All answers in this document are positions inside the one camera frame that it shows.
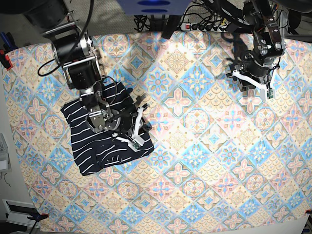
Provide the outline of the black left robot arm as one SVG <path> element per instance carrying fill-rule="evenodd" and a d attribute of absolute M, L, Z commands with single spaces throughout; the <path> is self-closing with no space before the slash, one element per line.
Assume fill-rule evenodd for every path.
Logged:
<path fill-rule="evenodd" d="M 285 53 L 285 42 L 267 0 L 247 0 L 239 10 L 227 0 L 216 0 L 215 10 L 228 22 L 250 30 L 253 49 L 242 51 L 230 65 L 227 77 L 237 82 L 242 92 L 258 89 L 263 102 L 275 97 L 272 85 Z"/>

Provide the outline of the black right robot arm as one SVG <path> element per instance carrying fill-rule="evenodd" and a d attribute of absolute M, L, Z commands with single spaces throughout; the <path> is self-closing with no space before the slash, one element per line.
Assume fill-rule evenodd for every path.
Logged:
<path fill-rule="evenodd" d="M 24 16 L 51 41 L 54 60 L 62 69 L 68 88 L 79 90 L 80 103 L 87 111 L 84 123 L 88 128 L 96 134 L 111 131 L 113 138 L 126 142 L 137 152 L 145 143 L 139 132 L 150 130 L 142 117 L 147 105 L 140 107 L 145 96 L 138 96 L 135 104 L 122 111 L 112 109 L 115 101 L 103 97 L 101 81 L 107 77 L 100 71 L 99 50 L 87 33 L 93 8 L 91 1 L 83 28 L 75 20 L 64 22 L 72 13 L 62 0 L 32 0 Z"/>

